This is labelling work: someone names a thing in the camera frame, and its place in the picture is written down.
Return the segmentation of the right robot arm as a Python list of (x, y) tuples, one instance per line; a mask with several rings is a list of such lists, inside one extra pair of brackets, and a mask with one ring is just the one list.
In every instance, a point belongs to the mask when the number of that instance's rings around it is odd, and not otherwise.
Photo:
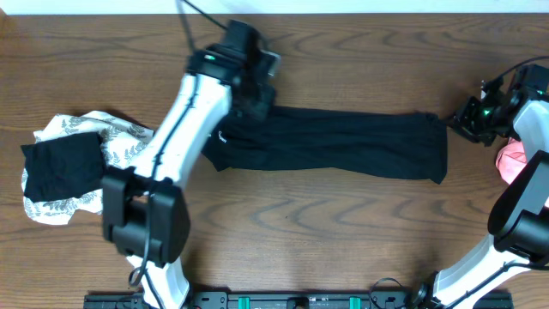
[(494, 204), (488, 234), (434, 276), (420, 308), (472, 308), (513, 276), (548, 270), (548, 96), (536, 91), (516, 114), (513, 129), (527, 165)]

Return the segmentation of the white fern-print cloth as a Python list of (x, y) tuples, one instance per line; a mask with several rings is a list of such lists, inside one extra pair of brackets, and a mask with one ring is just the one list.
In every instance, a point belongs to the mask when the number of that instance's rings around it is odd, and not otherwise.
[[(56, 115), (43, 129), (33, 133), (36, 142), (45, 142), (69, 135), (95, 132), (100, 135), (100, 149), (106, 164), (126, 168), (148, 145), (154, 132), (107, 112), (92, 111), (80, 117)], [(90, 191), (81, 197), (51, 202), (33, 202), (23, 199), (27, 216), (48, 225), (66, 225), (77, 210), (100, 214), (103, 209), (102, 190)]]

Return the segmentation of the pink crumpled cloth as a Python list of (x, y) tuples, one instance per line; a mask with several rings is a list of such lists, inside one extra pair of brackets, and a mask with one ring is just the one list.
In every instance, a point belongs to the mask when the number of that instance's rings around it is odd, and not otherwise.
[(522, 142), (509, 138), (508, 143), (499, 150), (495, 165), (503, 181), (510, 185), (527, 162)]

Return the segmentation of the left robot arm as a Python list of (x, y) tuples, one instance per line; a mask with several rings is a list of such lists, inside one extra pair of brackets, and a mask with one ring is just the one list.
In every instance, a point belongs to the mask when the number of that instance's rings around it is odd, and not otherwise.
[(101, 181), (103, 235), (134, 269), (150, 308), (183, 308), (190, 284), (180, 255), (190, 233), (184, 188), (196, 159), (231, 110), (266, 117), (275, 91), (268, 81), (281, 58), (225, 47), (195, 52), (177, 98), (146, 148), (125, 169), (109, 167)]

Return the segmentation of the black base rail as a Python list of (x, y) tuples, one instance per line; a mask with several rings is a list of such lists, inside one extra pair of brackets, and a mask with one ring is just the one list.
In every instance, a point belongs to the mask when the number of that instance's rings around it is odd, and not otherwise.
[[(228, 294), (201, 292), (184, 305), (189, 309), (368, 309), (403, 308), (404, 292), (369, 294)], [(149, 304), (141, 293), (90, 294), (84, 297), (84, 309), (138, 309)]]

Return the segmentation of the black t-shirt with logo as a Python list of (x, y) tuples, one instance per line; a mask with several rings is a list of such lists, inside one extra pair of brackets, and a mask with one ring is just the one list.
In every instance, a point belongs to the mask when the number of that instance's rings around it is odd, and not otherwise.
[(224, 118), (202, 153), (217, 171), (333, 167), (441, 184), (448, 169), (446, 126), (425, 112), (392, 115), (275, 106), (263, 121)]

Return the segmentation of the folded black cloth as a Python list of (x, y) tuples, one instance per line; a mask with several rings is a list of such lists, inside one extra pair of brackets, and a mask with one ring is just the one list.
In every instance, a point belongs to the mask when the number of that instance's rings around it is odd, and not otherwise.
[(98, 190), (106, 169), (96, 132), (22, 145), (27, 182), (24, 196), (34, 203), (80, 197)]

